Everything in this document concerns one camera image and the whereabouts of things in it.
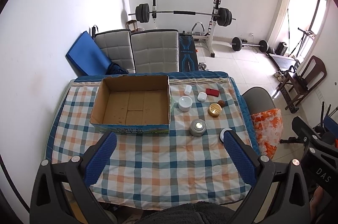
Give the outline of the white jar black lid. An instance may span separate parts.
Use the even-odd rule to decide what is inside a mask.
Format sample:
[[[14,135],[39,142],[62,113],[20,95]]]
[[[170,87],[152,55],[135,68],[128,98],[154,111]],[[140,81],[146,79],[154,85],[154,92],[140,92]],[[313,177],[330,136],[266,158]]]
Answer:
[[[230,132],[230,131],[232,131],[232,129],[230,129],[230,128],[224,128],[224,129],[220,132],[220,134],[219,134],[219,139],[220,139],[220,141],[221,141],[222,143],[224,142],[224,136],[225,136],[225,133]]]

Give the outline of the silver round tin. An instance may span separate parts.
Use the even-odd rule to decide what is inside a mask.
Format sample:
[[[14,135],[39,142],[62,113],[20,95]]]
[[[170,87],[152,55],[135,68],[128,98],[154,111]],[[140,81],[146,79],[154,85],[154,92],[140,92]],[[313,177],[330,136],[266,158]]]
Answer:
[[[190,134],[194,137],[201,137],[206,132],[206,122],[202,119],[195,119],[189,128]]]

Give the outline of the gold round tin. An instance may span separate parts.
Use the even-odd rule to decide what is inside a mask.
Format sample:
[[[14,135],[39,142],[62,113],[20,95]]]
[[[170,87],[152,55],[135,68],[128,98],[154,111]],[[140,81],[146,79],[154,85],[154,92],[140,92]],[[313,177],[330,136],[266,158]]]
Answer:
[[[209,105],[208,114],[211,117],[218,117],[222,111],[222,107],[218,103],[212,103]]]

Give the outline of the red rectangular case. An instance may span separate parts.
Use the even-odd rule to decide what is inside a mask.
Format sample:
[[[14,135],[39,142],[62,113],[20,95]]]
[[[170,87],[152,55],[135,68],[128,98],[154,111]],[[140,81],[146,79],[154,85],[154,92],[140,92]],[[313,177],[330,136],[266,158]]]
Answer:
[[[212,89],[212,88],[206,88],[206,95],[218,97],[219,96],[219,91],[215,90],[215,89]]]

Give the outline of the white round jar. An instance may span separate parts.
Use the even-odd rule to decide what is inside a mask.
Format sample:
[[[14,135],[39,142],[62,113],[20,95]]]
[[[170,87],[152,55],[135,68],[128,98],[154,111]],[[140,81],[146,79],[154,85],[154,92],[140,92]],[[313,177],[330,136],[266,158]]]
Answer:
[[[182,96],[178,100],[178,108],[182,112],[188,112],[192,107],[192,98],[189,96]]]

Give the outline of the orange white cloth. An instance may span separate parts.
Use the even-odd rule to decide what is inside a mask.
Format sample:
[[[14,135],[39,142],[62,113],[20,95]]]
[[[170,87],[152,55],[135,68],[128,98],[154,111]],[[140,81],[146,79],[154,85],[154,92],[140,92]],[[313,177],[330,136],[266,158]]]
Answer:
[[[282,114],[279,108],[251,115],[259,151],[273,159],[283,133]]]

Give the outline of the plaid tablecloth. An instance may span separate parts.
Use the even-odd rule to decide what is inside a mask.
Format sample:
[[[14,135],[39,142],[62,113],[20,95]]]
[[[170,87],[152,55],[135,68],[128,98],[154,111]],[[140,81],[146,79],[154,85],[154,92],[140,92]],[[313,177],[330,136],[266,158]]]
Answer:
[[[172,72],[172,102],[186,85],[195,98],[206,88],[219,91],[225,107],[218,117],[208,114],[216,97],[194,100],[188,112],[174,105],[167,134],[118,134],[110,162],[91,189],[98,201],[143,210],[162,210],[184,203],[208,201],[219,205],[244,199],[250,190],[219,139],[224,128],[257,149],[250,114],[236,82],[225,72]],[[195,119],[206,122],[201,137],[190,134]]]

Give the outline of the grey chair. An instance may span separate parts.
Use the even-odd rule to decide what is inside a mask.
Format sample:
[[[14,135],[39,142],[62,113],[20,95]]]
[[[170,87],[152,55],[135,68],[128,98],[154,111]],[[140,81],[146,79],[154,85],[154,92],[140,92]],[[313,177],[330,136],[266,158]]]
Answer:
[[[275,109],[270,94],[262,87],[252,87],[242,94],[250,115]]]

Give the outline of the open cardboard box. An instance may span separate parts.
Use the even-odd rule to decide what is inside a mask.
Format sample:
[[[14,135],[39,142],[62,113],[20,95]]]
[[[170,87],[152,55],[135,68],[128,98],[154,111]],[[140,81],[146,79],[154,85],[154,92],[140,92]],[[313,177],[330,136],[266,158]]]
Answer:
[[[98,88],[90,124],[120,134],[167,134],[170,106],[167,75],[110,76]]]

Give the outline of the blue knitted fabric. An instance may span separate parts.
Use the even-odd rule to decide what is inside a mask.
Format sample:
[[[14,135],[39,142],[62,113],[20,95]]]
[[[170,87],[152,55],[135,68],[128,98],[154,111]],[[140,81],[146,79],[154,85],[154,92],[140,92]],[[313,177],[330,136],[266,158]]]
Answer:
[[[122,68],[117,63],[111,62],[105,74],[106,75],[126,75],[126,74],[129,74],[129,71]]]

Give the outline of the blue folded mat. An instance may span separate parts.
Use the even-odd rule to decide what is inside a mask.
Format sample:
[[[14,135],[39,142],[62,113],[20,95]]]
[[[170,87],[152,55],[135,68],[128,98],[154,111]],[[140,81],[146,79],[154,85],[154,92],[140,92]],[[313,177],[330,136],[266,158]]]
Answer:
[[[82,75],[86,76],[105,75],[111,64],[110,59],[87,31],[79,35],[68,50],[66,58]]]

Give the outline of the left grey quilted cushion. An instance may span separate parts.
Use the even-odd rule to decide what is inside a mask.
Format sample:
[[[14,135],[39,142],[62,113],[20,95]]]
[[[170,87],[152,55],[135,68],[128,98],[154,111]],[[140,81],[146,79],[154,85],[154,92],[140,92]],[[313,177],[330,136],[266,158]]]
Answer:
[[[129,73],[135,73],[134,57],[131,48],[131,31],[118,29],[97,33],[94,42],[114,63]]]

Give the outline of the grey quilted cushion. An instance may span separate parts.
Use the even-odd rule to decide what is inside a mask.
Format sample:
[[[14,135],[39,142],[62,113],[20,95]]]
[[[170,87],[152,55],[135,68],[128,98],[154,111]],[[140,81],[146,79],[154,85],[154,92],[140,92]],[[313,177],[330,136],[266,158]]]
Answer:
[[[135,73],[134,57],[131,48],[131,31],[118,29],[97,33],[94,42],[114,63],[129,73]]]
[[[131,35],[135,72],[178,72],[179,32],[176,29],[153,29]]]

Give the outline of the right grey quilted cushion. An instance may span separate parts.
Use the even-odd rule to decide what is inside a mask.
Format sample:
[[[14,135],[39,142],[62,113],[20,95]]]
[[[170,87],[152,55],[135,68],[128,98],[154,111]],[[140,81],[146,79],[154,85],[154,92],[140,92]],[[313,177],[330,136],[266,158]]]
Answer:
[[[153,29],[131,35],[135,72],[178,72],[179,32],[176,29]]]

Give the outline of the white weight bench rack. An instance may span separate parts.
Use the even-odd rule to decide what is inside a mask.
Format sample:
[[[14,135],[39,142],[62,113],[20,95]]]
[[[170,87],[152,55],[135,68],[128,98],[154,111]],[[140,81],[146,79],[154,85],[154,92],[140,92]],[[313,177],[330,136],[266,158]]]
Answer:
[[[221,8],[220,7],[221,2],[222,2],[222,0],[213,0],[213,9],[212,9],[211,13],[215,13],[215,14],[218,13],[218,9]],[[156,0],[152,0],[151,11],[158,11],[158,7],[156,5]],[[150,17],[152,19],[152,25],[157,29],[158,25],[156,24],[156,19],[157,19],[158,15],[153,14],[153,15],[150,15]],[[212,48],[212,43],[213,43],[213,37],[214,37],[216,25],[218,25],[216,20],[214,19],[212,21],[211,18],[210,18],[207,30],[203,35],[197,36],[196,34],[192,34],[194,38],[205,41],[206,48],[209,51],[211,57],[215,57],[215,52],[214,52],[214,49]]]

